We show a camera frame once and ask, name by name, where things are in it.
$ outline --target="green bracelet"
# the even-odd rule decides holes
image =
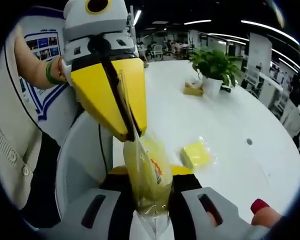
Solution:
[[[51,60],[50,62],[48,62],[46,69],[45,69],[45,76],[46,79],[48,79],[49,83],[54,84],[54,85],[60,85],[60,84],[65,84],[64,81],[60,81],[55,79],[53,76],[51,76],[51,67],[53,64],[54,60]]]

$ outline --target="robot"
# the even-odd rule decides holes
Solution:
[[[64,17],[62,67],[83,108],[122,142],[144,135],[144,66],[126,29],[124,0],[71,0]],[[191,172],[173,177],[168,206],[176,240],[257,240],[268,231],[242,220],[233,203],[202,188]],[[100,188],[67,206],[60,223],[39,233],[52,240],[129,239],[135,209],[129,177],[108,173]]]

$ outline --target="potted plant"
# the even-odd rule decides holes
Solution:
[[[222,83],[226,86],[236,86],[235,74],[239,74],[239,68],[234,64],[239,58],[226,56],[223,51],[196,49],[190,56],[192,68],[204,76],[203,90],[210,97],[215,97],[220,90]]]

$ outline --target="poster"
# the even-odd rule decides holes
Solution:
[[[40,60],[49,62],[55,57],[61,55],[60,40],[56,29],[41,29],[24,36],[26,44],[32,50],[33,54]],[[50,89],[38,89],[31,86],[23,79],[23,84],[29,91],[32,101],[35,104],[38,120],[47,120],[47,111],[53,101],[66,89],[67,85],[57,85]]]
[[[33,7],[19,23],[26,44],[41,61],[49,62],[64,53],[62,11]],[[68,84],[38,89],[20,79],[25,100],[35,107],[39,127],[62,145],[78,109],[75,92]]]

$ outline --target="green leaves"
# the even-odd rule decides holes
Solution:
[[[240,58],[236,56],[226,56],[223,51],[205,49],[196,49],[190,56],[192,68],[196,72],[200,72],[207,78],[222,80],[229,86],[230,82],[236,85],[235,74],[239,74],[240,70],[234,64]]]

